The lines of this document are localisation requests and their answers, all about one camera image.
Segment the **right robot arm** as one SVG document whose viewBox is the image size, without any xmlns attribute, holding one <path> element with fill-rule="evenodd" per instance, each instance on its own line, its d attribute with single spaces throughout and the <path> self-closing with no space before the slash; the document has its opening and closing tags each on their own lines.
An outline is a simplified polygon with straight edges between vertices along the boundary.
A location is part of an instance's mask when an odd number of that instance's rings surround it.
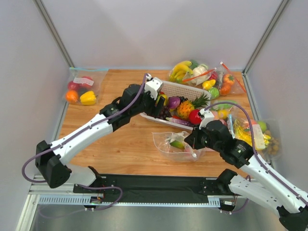
<svg viewBox="0 0 308 231">
<path fill-rule="evenodd" d="M 226 169 L 218 178 L 224 189 L 272 210 L 289 231 L 307 229 L 307 192 L 291 184 L 248 143 L 234 139 L 219 120 L 211 121 L 202 128 L 194 128 L 185 142 L 196 149 L 209 148 L 218 152 L 225 162 L 259 182 L 258 185 L 248 182 L 234 171 Z"/>
</svg>

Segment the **fake pink peach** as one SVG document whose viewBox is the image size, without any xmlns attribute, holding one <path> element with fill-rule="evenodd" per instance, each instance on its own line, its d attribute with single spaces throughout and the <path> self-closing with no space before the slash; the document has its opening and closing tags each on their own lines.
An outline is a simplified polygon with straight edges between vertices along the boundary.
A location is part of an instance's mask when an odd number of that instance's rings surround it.
<svg viewBox="0 0 308 231">
<path fill-rule="evenodd" d="M 189 154 L 191 154 L 191 155 L 194 155 L 194 154 L 195 154 L 194 149 L 191 148 L 191 147 L 189 147 L 189 146 L 186 146 L 186 147 L 185 147 L 184 152 L 189 153 Z"/>
</svg>

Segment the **fake green cucumber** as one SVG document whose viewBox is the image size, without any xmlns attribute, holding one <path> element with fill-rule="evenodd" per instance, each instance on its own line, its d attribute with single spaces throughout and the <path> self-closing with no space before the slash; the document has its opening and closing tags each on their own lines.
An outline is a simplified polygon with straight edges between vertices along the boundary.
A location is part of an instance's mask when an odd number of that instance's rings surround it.
<svg viewBox="0 0 308 231">
<path fill-rule="evenodd" d="M 164 108 L 163 103 L 164 103 L 164 99 L 159 96 L 158 97 L 158 103 L 157 103 L 158 113 L 160 113 L 162 111 L 162 109 Z"/>
</svg>

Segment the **polka dot zip bag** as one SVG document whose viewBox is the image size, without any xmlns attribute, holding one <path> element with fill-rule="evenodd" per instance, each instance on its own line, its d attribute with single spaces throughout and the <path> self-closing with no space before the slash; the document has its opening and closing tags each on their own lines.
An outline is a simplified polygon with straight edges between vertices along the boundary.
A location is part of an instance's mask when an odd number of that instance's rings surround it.
<svg viewBox="0 0 308 231">
<path fill-rule="evenodd" d="M 189 133 L 182 131 L 152 133 L 156 149 L 166 158 L 175 162 L 196 162 L 206 154 L 206 149 L 193 149 L 184 141 Z"/>
</svg>

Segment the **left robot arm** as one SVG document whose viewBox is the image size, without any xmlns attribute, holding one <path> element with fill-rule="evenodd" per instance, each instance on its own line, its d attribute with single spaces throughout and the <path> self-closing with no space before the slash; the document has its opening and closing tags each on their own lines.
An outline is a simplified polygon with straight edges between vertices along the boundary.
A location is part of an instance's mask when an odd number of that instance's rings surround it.
<svg viewBox="0 0 308 231">
<path fill-rule="evenodd" d="M 72 165 L 71 159 L 96 140 L 128 124 L 132 117 L 140 113 L 157 113 L 162 108 L 162 104 L 156 103 L 162 86 L 158 80 L 143 85 L 131 84 L 121 97 L 106 105 L 77 130 L 50 144 L 39 142 L 35 165 L 49 187 L 57 188 L 64 183 L 101 187 L 103 180 L 95 168 Z"/>
</svg>

